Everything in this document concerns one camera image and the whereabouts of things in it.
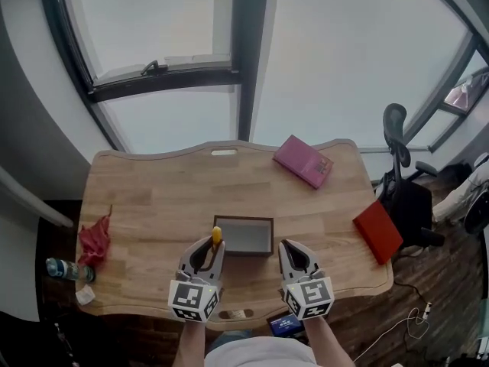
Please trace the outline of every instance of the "book cover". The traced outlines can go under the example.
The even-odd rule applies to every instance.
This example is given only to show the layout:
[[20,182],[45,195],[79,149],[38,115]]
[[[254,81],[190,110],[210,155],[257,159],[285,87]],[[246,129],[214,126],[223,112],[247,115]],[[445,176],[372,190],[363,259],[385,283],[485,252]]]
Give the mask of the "book cover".
[[324,183],[333,165],[326,156],[294,135],[275,152],[274,160],[316,189]]
[[403,243],[396,226],[378,200],[354,218],[353,223],[374,253],[379,265],[389,261]]

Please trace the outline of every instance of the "table top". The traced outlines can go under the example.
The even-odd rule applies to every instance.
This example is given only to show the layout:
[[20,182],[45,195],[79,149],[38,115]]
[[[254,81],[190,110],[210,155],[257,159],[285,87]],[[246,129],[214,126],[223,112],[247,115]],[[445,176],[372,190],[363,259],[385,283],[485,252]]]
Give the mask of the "table top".
[[[274,254],[225,257],[225,291],[210,329],[257,327],[287,309],[277,292],[277,248],[285,238],[316,252],[336,299],[387,291],[393,283],[390,261],[376,262],[352,222],[374,201],[355,143],[334,140],[314,147],[335,163],[318,190],[272,161],[276,147],[244,141],[209,142],[167,154],[98,153],[79,226],[92,226],[112,206],[111,245],[92,285],[96,298],[81,309],[173,319],[167,307],[170,280],[185,249],[210,235],[215,215],[273,218]],[[236,152],[212,154],[223,149]],[[77,258],[80,252],[77,243]],[[246,310],[247,317],[223,313],[233,310]]]

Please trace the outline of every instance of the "pink book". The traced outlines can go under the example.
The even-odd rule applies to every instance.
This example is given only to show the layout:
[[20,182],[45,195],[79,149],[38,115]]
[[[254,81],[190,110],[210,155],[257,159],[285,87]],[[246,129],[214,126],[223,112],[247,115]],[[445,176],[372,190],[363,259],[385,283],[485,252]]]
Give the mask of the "pink book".
[[294,135],[275,152],[274,160],[316,189],[325,181],[333,165],[326,156]]

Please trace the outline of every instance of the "plastic bottle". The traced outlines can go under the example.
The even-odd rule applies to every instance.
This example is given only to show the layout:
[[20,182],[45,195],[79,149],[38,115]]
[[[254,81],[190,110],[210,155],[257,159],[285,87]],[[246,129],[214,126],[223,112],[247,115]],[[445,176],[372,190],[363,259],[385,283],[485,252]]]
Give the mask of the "plastic bottle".
[[91,283],[95,280],[95,272],[87,265],[78,265],[75,262],[48,258],[46,269],[52,278],[65,278],[68,280],[81,280]]

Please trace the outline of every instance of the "crumpled red fabric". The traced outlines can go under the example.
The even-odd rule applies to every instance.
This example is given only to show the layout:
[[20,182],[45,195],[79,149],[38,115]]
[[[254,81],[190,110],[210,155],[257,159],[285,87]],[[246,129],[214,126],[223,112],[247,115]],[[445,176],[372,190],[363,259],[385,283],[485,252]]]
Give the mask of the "crumpled red fabric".
[[80,244],[83,248],[83,253],[78,260],[79,264],[96,268],[104,262],[108,246],[110,245],[108,225],[110,223],[111,214],[112,207],[108,215],[101,217],[92,227],[86,229],[82,226],[82,230],[78,235]]

